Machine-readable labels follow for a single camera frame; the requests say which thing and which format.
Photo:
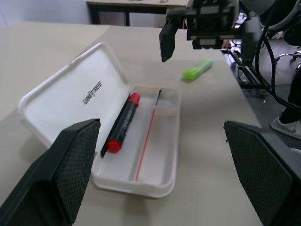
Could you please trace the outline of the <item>grey white sneaker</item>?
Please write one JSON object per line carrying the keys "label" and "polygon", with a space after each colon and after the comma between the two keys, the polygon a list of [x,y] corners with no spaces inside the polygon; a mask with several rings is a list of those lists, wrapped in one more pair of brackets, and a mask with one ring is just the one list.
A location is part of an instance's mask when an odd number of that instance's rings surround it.
{"label": "grey white sneaker", "polygon": [[300,121],[295,121],[292,123],[288,124],[283,124],[279,118],[276,118],[272,123],[271,123],[271,128],[281,132],[283,134],[286,134],[290,137],[296,138],[298,140],[301,140],[301,122]]}

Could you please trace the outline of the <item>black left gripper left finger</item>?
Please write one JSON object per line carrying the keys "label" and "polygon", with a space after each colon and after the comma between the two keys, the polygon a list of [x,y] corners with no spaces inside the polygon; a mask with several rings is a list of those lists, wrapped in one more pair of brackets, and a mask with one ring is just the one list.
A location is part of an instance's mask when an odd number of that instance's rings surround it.
{"label": "black left gripper left finger", "polygon": [[94,161],[101,123],[90,119],[62,130],[0,207],[0,226],[72,226]]}

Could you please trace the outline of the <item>thin red and blue pen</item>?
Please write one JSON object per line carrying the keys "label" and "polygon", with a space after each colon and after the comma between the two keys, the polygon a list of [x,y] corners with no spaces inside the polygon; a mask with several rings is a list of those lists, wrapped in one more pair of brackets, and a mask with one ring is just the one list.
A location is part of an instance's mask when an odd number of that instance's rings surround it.
{"label": "thin red and blue pen", "polygon": [[153,110],[152,110],[150,123],[149,123],[148,129],[147,129],[145,141],[144,141],[144,144],[143,144],[143,150],[142,150],[142,153],[141,153],[141,156],[140,156],[140,159],[139,159],[139,164],[138,164],[136,175],[135,175],[135,181],[138,181],[138,179],[139,179],[139,174],[140,174],[140,170],[141,170],[141,167],[142,167],[143,158],[144,158],[144,155],[145,155],[146,146],[147,146],[147,142],[148,142],[148,139],[149,139],[150,130],[151,130],[151,127],[152,127],[154,114],[155,114],[155,108],[153,108]]}

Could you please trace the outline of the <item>black trouser leg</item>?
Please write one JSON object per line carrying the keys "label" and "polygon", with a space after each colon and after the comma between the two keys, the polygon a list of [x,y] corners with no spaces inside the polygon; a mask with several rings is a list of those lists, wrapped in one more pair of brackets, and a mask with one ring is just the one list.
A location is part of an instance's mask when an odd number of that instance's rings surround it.
{"label": "black trouser leg", "polygon": [[[301,107],[301,69],[297,70],[294,79],[291,83],[290,93],[288,101],[291,104],[295,104]],[[280,118],[280,122],[283,124],[289,124],[301,120],[301,111],[296,111],[292,108],[286,108]]]}

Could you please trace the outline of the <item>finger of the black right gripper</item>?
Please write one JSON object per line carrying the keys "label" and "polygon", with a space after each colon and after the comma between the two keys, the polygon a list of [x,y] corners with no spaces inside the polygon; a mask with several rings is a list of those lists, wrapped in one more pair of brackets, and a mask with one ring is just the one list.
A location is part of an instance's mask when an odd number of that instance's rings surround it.
{"label": "finger of the black right gripper", "polygon": [[246,19],[242,24],[241,57],[245,64],[251,65],[254,60],[257,42],[261,37],[261,25],[258,16]]}
{"label": "finger of the black right gripper", "polygon": [[167,17],[166,23],[159,34],[160,52],[162,62],[169,60],[175,50],[175,35],[178,31],[177,19]]}

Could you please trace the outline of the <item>black marker with red cap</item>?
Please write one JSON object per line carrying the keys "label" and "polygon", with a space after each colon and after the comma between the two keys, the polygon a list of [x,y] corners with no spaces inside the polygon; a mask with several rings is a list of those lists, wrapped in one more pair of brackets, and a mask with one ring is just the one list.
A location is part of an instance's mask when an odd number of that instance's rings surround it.
{"label": "black marker with red cap", "polygon": [[127,131],[130,127],[134,114],[139,106],[140,95],[133,93],[130,95],[125,110],[107,143],[107,150],[111,153],[117,153],[121,150],[123,142],[126,138]]}

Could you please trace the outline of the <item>wooden table with black legs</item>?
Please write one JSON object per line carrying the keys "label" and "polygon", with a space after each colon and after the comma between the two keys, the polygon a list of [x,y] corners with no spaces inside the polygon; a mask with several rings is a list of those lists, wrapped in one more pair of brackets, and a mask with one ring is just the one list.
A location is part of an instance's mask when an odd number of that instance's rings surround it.
{"label": "wooden table with black legs", "polygon": [[130,13],[161,14],[168,8],[185,7],[189,0],[87,0],[90,23],[100,25],[101,12],[124,13],[125,25],[130,26]]}

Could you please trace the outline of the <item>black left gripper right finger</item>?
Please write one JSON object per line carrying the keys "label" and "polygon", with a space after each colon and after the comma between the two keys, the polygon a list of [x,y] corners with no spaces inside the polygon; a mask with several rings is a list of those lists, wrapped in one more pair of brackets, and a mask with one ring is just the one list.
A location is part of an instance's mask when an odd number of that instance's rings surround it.
{"label": "black left gripper right finger", "polygon": [[275,133],[224,123],[239,181],[264,226],[301,226],[301,151]]}

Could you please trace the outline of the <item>white plastic pencil case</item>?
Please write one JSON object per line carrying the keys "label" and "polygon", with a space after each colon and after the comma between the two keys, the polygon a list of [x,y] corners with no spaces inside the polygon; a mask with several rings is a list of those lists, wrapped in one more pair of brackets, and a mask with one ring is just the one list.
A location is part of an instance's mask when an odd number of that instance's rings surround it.
{"label": "white plastic pencil case", "polygon": [[[140,102],[121,150],[100,158],[123,104],[133,93],[140,95]],[[175,89],[130,85],[112,49],[98,43],[26,94],[19,102],[18,114],[46,147],[66,127],[99,119],[93,183],[99,188],[161,198],[171,193],[176,181],[180,105]],[[135,181],[153,108],[153,123]]]}

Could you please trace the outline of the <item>black metal floor frame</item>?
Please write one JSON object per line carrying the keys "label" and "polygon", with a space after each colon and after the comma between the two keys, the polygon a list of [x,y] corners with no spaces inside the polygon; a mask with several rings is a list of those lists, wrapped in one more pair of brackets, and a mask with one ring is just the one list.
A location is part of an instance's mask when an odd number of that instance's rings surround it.
{"label": "black metal floor frame", "polygon": [[232,65],[237,68],[237,81],[242,89],[265,89],[270,88],[270,84],[257,75],[255,67],[249,60],[243,60],[238,50],[222,49],[221,52],[226,54]]}

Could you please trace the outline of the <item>green highlighter marker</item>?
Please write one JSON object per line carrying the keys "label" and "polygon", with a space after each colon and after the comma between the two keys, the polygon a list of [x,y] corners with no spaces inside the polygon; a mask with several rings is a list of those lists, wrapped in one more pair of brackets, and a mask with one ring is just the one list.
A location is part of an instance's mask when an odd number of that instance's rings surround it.
{"label": "green highlighter marker", "polygon": [[186,82],[193,82],[208,71],[213,66],[213,62],[214,61],[211,59],[204,59],[198,62],[196,65],[183,72],[182,79]]}

